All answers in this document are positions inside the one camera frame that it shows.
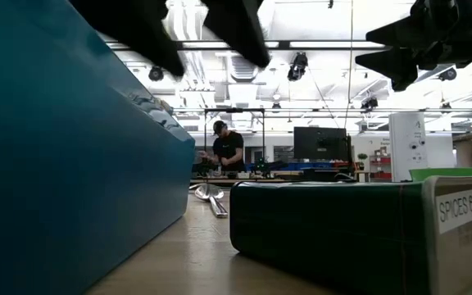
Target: black monitor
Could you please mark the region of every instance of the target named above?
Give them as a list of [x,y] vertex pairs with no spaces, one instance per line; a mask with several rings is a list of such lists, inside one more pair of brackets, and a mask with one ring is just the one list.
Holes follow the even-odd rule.
[[343,128],[294,127],[294,157],[349,161]]

